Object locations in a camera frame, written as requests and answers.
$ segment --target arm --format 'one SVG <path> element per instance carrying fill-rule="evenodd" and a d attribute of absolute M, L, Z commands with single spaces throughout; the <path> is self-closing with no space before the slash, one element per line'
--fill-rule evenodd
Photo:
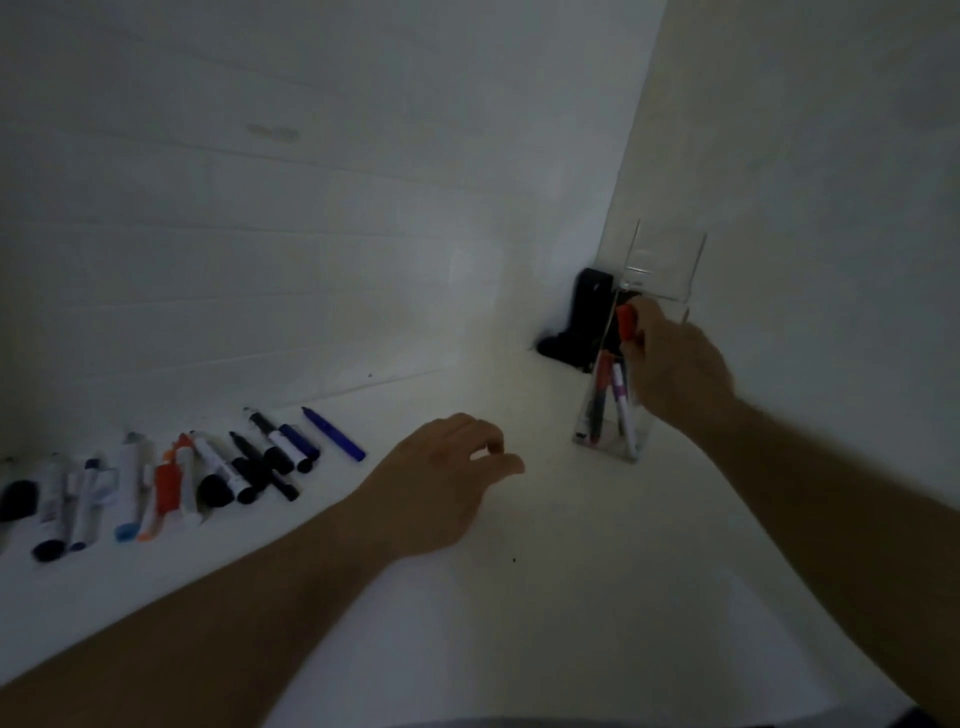
<path fill-rule="evenodd" d="M 470 460 L 481 449 L 490 454 Z M 490 423 L 461 414 L 424 425 L 297 530 L 9 683 L 0 716 L 58 728 L 259 725 L 367 584 L 396 559 L 458 541 L 486 489 L 522 472 Z"/>
<path fill-rule="evenodd" d="M 960 725 L 960 513 L 738 400 L 698 328 L 631 303 L 640 401 L 713 461 L 851 639 Z"/>

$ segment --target person's left arm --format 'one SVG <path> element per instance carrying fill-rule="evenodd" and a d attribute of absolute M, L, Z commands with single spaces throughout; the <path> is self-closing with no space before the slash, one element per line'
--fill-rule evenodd
<path fill-rule="evenodd" d="M 523 469 L 490 423 L 460 414 L 424 425 L 292 533 L 13 680 L 0 716 L 57 728 L 257 726 L 379 573 L 458 541 L 487 488 Z"/>

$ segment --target white brick wall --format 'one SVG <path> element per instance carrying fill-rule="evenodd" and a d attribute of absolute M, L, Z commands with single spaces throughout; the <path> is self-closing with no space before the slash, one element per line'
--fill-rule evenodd
<path fill-rule="evenodd" d="M 0 449 L 529 346 L 663 4 L 9 3 Z"/>

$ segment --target forearm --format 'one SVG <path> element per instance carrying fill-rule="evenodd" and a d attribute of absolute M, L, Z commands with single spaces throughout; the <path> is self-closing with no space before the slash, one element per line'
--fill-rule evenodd
<path fill-rule="evenodd" d="M 687 434 L 851 638 L 960 724 L 960 514 L 741 402 Z"/>
<path fill-rule="evenodd" d="M 0 692 L 0 715 L 76 728 L 258 725 L 390 562 L 354 538 L 349 507 L 338 503 L 31 670 Z"/>

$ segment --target acrylic holder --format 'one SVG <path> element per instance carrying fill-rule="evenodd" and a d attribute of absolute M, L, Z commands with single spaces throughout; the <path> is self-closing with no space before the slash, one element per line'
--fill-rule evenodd
<path fill-rule="evenodd" d="M 656 300 L 667 319 L 683 322 L 706 240 L 701 231 L 637 224 L 574 429 L 578 445 L 628 462 L 639 459 L 656 418 L 636 400 L 630 386 L 614 312 L 634 296 L 643 296 Z"/>

